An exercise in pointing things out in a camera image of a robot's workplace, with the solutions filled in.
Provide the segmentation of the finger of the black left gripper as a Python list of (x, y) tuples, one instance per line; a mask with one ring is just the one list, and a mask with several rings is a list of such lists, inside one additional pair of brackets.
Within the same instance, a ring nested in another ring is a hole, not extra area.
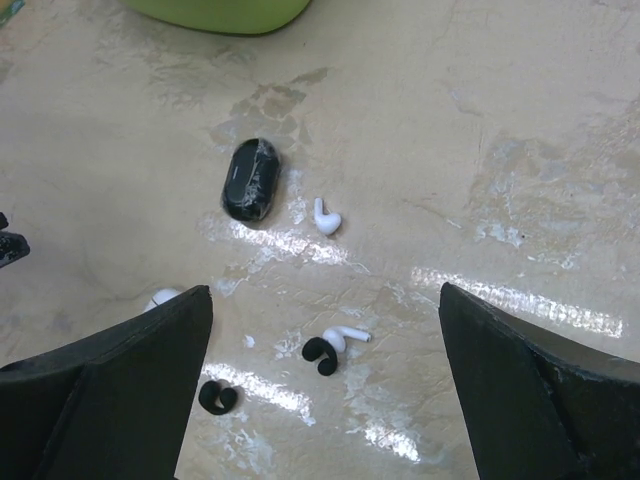
[(26, 257), (30, 246), (24, 236), (6, 230), (9, 222), (3, 213), (0, 213), (0, 224), (0, 268), (4, 268)]

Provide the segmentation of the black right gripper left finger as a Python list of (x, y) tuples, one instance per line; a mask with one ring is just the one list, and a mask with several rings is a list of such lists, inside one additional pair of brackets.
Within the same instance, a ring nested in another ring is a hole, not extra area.
[(198, 285), (2, 367), (2, 478), (174, 478), (212, 325)]

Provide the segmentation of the white earbud charging case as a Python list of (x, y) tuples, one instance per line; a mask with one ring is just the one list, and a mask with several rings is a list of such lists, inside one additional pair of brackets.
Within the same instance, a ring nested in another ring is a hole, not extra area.
[(151, 296), (143, 312), (146, 313), (181, 294), (182, 291), (173, 288), (160, 289)]

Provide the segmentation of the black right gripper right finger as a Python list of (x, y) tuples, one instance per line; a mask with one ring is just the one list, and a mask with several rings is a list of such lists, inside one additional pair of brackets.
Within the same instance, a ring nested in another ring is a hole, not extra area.
[(638, 363), (450, 283), (439, 318), (480, 478), (638, 478)]

